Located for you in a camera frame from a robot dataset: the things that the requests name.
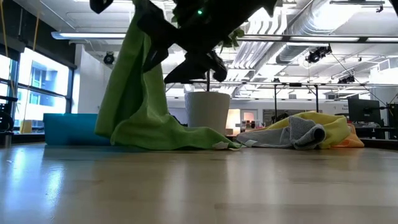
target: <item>wooden floor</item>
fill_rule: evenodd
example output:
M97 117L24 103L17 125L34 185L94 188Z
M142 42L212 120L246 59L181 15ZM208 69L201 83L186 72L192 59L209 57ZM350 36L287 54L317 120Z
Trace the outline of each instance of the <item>wooden floor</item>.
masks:
M0 223L398 223L398 151L0 149Z

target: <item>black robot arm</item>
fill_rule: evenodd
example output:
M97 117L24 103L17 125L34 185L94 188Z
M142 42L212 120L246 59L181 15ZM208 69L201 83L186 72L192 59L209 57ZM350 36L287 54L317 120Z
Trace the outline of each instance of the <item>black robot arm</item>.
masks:
M187 51L185 61L170 72L165 83L191 83L204 79L213 70L213 78L222 82L227 75L223 60L214 48L227 36L264 7L272 17L278 0L174 0L179 28L164 19L164 13L150 0L140 0L138 27L151 38L151 48L144 71L149 71L169 56L168 48L177 44ZM93 11L100 13L113 0L90 0Z

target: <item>spotlight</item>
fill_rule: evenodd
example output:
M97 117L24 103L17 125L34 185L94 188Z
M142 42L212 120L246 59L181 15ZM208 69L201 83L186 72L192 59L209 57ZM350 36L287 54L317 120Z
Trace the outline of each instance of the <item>spotlight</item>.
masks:
M114 62L114 56L113 56L113 52L107 52L104 58L104 63L106 65L112 65Z
M355 82L355 77L353 75L349 75L346 78L342 78L338 80L337 84L347 84L347 83L354 83Z
M305 60L308 63L317 63L330 53L332 53L330 45L328 47L318 47L316 50L311 50L310 54L305 58Z
M349 77L347 77L347 82L348 83L354 83L355 82L355 78L353 75L350 75Z

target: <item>green towel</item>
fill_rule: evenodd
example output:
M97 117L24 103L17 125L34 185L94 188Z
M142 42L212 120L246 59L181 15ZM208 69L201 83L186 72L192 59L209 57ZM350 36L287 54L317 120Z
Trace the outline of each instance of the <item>green towel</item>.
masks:
M150 37L137 26L139 13L132 19L109 79L95 133L110 138L111 144L155 150L213 149L220 142L239 147L210 128L186 128L169 115L161 65L142 71Z

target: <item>computer monitor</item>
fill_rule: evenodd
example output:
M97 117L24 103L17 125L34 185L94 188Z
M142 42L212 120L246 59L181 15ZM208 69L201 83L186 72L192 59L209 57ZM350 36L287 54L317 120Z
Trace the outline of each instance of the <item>computer monitor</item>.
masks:
M380 103L377 100L348 99L350 121L381 123Z

